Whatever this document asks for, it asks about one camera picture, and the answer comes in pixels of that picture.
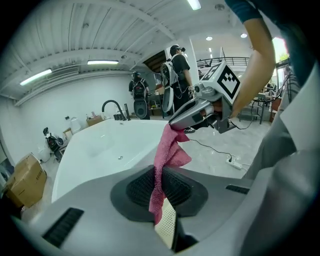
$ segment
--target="ceiling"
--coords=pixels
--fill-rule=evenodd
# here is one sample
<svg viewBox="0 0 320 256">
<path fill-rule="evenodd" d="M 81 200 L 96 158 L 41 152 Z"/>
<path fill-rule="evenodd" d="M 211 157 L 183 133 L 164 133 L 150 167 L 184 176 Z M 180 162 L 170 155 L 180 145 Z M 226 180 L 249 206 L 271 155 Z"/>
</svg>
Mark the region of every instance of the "ceiling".
<svg viewBox="0 0 320 256">
<path fill-rule="evenodd" d="M 191 36 L 191 41 L 197 60 L 205 60 L 210 58 L 219 58 L 221 47 L 226 57 L 250 57 L 252 54 L 252 46 L 248 37 L 241 38 L 241 32 L 210 34 L 202 33 L 197 36 Z M 212 40 L 207 41 L 206 37 L 211 36 Z"/>
<path fill-rule="evenodd" d="M 202 8 L 196 11 L 187 0 L 43 2 L 2 54 L 0 95 L 21 100 L 36 94 L 51 81 L 37 86 L 19 83 L 48 68 L 78 67 L 79 74 L 88 69 L 99 74 L 146 71 L 144 61 L 181 37 L 243 30 L 227 6 L 215 9 L 223 0 L 199 1 Z M 118 60 L 119 64 L 88 68 L 88 60 Z"/>
<path fill-rule="evenodd" d="M 143 63 L 153 72 L 160 73 L 162 63 L 166 62 L 166 53 L 164 50 L 158 52 L 152 57 L 148 58 Z"/>
</svg>

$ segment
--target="pink towel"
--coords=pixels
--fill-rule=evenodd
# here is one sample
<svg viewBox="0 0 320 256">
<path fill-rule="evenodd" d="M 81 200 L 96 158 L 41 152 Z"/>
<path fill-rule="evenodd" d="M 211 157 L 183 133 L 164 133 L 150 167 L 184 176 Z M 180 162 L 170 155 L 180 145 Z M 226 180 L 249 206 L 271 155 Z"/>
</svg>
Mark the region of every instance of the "pink towel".
<svg viewBox="0 0 320 256">
<path fill-rule="evenodd" d="M 161 185 L 162 168 L 164 166 L 180 167 L 191 161 L 191 157 L 178 145 L 178 142 L 187 141 L 189 138 L 183 130 L 172 130 L 169 124 L 164 127 L 153 164 L 155 184 L 149 204 L 149 212 L 154 214 L 155 224 L 161 220 L 162 206 L 166 198 Z"/>
</svg>

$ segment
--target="railing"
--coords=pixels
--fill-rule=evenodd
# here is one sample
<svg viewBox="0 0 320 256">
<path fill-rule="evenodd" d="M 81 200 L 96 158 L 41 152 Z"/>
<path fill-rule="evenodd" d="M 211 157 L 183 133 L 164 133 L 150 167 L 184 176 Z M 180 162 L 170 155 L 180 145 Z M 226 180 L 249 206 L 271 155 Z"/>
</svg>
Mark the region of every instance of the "railing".
<svg viewBox="0 0 320 256">
<path fill-rule="evenodd" d="M 201 68 L 209 68 L 214 64 L 218 64 L 222 61 L 226 61 L 226 63 L 230 66 L 247 66 L 249 62 L 248 57 L 220 57 L 220 58 L 207 58 L 198 60 L 197 66 L 199 69 Z"/>
</svg>

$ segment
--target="hand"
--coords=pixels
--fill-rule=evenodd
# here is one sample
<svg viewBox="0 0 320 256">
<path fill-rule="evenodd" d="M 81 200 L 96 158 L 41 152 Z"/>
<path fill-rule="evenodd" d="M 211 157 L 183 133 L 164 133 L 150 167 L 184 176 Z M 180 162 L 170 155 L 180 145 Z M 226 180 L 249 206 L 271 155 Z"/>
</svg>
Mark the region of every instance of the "hand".
<svg viewBox="0 0 320 256">
<path fill-rule="evenodd" d="M 216 113 L 219 113 L 219 112 L 222 112 L 222 103 L 221 103 L 221 100 L 217 100 L 215 102 L 212 102 L 212 107 L 214 109 L 214 112 Z M 207 115 L 206 111 L 205 110 L 202 110 L 201 111 L 201 115 L 204 117 Z"/>
<path fill-rule="evenodd" d="M 195 89 L 194 89 L 193 86 L 189 86 L 188 90 L 189 90 L 189 98 L 191 100 L 191 99 L 193 99 L 195 97 Z"/>
<path fill-rule="evenodd" d="M 231 115 L 230 115 L 229 118 L 235 118 L 235 117 L 239 114 L 240 110 L 238 110 L 238 109 L 233 109 L 233 110 L 232 110 L 232 113 L 231 113 Z"/>
</svg>

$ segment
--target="black vent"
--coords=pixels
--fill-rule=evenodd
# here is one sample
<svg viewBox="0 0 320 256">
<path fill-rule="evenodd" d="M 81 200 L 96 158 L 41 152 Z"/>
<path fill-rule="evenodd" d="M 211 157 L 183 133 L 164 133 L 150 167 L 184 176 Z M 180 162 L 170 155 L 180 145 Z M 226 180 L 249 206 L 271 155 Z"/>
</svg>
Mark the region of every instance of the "black vent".
<svg viewBox="0 0 320 256">
<path fill-rule="evenodd" d="M 128 198 L 142 207 L 149 207 L 150 197 L 155 188 L 155 172 L 147 171 L 139 178 L 131 181 L 125 190 Z"/>
<path fill-rule="evenodd" d="M 42 237 L 59 248 L 83 213 L 83 210 L 69 208 Z"/>
<path fill-rule="evenodd" d="M 241 194 L 248 194 L 249 192 L 249 188 L 246 187 L 242 187 L 242 186 L 236 186 L 236 185 L 228 185 L 225 187 L 227 190 L 231 190 L 237 193 L 241 193 Z"/>
<path fill-rule="evenodd" d="M 189 199 L 191 186 L 184 182 L 176 173 L 162 170 L 162 190 L 172 207 L 178 206 Z"/>
</svg>

